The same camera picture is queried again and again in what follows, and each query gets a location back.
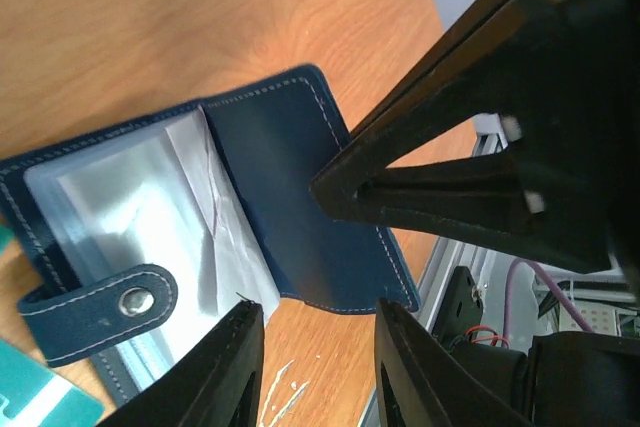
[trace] wallet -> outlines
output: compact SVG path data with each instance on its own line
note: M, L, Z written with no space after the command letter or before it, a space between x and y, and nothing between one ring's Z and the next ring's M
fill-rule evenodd
M303 65L0 161L0 210L43 285L18 311L49 366L90 358L117 405L241 300L417 311L392 233L330 219L309 184L350 141Z

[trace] snap button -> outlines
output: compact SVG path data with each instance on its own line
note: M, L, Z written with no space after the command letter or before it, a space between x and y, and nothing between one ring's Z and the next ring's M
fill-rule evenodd
M138 317L151 309L155 299L151 292L141 287L134 287L123 292L118 301L118 307L127 317Z

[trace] blue leather wallet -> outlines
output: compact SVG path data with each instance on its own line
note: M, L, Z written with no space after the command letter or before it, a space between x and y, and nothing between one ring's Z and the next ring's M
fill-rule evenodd
M140 136L155 132L153 129L160 132L173 128L174 120L197 120L189 116L198 112L202 115L203 129L212 139L213 150L219 155L221 168L228 176L233 197L241 206L242 218L246 219L239 222L249 226L248 235L258 246L256 250L266 265L265 271L277 296L299 299L337 314L374 313L380 297L397 301L410 311L416 311L419 306L414 283L391 232L382 227L331 220L310 194L311 179L350 141L327 83L314 66L296 67L231 92L192 100L5 159L0 162L0 209L43 279L40 288L20 301L18 310L50 366L90 357L117 404L131 399L148 385L140 380L145 375L148 374L151 381L157 378L151 372L157 366L138 362L140 368L132 367L135 362L128 357L140 354L140 349L151 344L131 344L129 350L122 346L166 326L168 319L178 315L180 302L185 305L208 302L207 289L220 290L224 286L216 287L215 282L221 282L224 277L218 275L212 281L203 269L195 277L196 290L189 291L188 282L181 280L182 271L165 265L164 254L156 253L152 261L131 265L130 262L141 257L123 257L118 252L119 242L125 242L130 235L128 227L117 227L119 234L109 239L96 240L78 234L85 232L87 225L93 225L97 214L69 198L76 195L73 192L81 189L79 186L93 185L85 187L82 194L91 191L94 197L110 195L111 202L116 199L109 208L104 205L111 204L100 204L99 213L101 219L106 219L104 222L116 225L123 216L129 216L127 222L137 218L143 206L151 205L149 199L158 192L162 195L159 182L162 185L182 182L180 185L191 185L197 190L199 186L194 187L193 179L206 179L203 169L195 169L195 177L187 176L186 180L182 174L163 173L157 175L160 180L150 182L140 169L120 163L117 152L129 152L142 145L144 139L140 140ZM154 159L161 157L158 154L161 150L160 147L148 149ZM166 157L175 164L173 150L162 156L162 162ZM87 171L84 184L79 177L67 178L60 173L70 169L70 165L88 162L87 158L93 159L94 170ZM111 177L105 172L112 172ZM51 179L56 179L56 188L63 189L67 197L51 194ZM144 191L139 194L144 202L136 204L130 213L122 213L126 209L118 200L125 184L138 193ZM218 202L214 202L216 208L227 199L224 195L220 198L212 195ZM165 201L162 205L166 212L156 204L147 211L163 215L173 226L186 215L185 208L179 205L182 200ZM121 214L113 220L116 210ZM225 224L224 218L219 225L212 225L206 209L201 209L201 213L200 217L205 219L202 232L233 228ZM177 215L178 220L172 220L173 215ZM65 222L70 223L65 224L66 230L62 230L66 233L62 235L56 226ZM154 228L149 223L136 225L136 242L145 233L144 229ZM157 232L150 242L161 244L159 247L165 248L166 255L176 254L178 247L190 242L188 237L178 234L165 237ZM207 242L197 246L211 247ZM211 255L219 259L220 247L216 245L212 249L198 258ZM244 246L238 249L251 250ZM108 257L105 251L113 256ZM233 253L233 249L225 252L225 255ZM90 270L109 263L121 265L103 276L88 275L77 267L82 264ZM220 261L216 269L222 269L223 264ZM185 309L180 315L186 312L184 328L188 329L190 311ZM198 311L200 317L193 315L196 325L202 312Z

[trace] wooden table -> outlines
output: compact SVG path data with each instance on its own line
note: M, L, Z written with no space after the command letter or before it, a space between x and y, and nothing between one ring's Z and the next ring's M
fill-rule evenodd
M0 0L0 157L217 93L293 65L325 73L350 128L441 34L432 0ZM465 124L405 163L464 157ZM433 245L397 232L417 279ZM0 337L41 359L15 310L39 279L15 243L0 258ZM373 317L285 300L266 332L269 426L355 426L374 384ZM58 369L111 404L87 362Z

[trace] purple cable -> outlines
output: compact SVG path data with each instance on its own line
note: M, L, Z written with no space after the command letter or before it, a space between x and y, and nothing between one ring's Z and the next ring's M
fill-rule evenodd
M556 299L558 299L558 301L564 306L564 308L567 309L569 315L573 318L573 320L576 321L576 323L582 330L584 330L585 332L593 332L593 329L587 323L584 317L580 315L578 309L576 309L569 298L564 295L562 290L560 290L560 287L558 287L553 279L549 277L549 274L545 272L540 264L531 260L516 257L515 259L513 259L513 262L511 262L509 270L507 271L507 284L504 291L504 324L502 326L502 335L505 339L509 340L509 331L511 327L511 294L513 290L513 277L516 268L521 264L526 264L531 267L538 278L540 278L545 284L547 284L547 287L549 287L551 293L555 296Z

